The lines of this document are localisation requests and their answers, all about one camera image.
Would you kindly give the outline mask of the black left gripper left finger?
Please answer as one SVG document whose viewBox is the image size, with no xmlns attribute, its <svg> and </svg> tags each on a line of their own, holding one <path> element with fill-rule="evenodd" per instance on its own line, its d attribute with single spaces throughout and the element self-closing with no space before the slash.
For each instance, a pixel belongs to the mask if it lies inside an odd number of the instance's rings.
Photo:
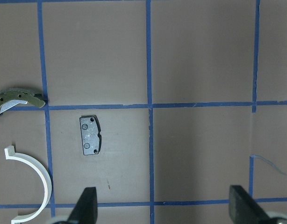
<svg viewBox="0 0 287 224">
<path fill-rule="evenodd" d="M 95 224 L 98 218 L 97 192 L 95 187 L 87 187 L 82 192 L 67 224 Z"/>
</svg>

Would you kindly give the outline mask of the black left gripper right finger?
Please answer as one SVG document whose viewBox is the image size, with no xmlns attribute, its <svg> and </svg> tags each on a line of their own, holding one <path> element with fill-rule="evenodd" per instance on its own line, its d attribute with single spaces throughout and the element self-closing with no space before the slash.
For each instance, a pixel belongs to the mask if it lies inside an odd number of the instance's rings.
<svg viewBox="0 0 287 224">
<path fill-rule="evenodd" d="M 230 185 L 229 216 L 234 224 L 264 224 L 271 219 L 241 185 Z"/>
</svg>

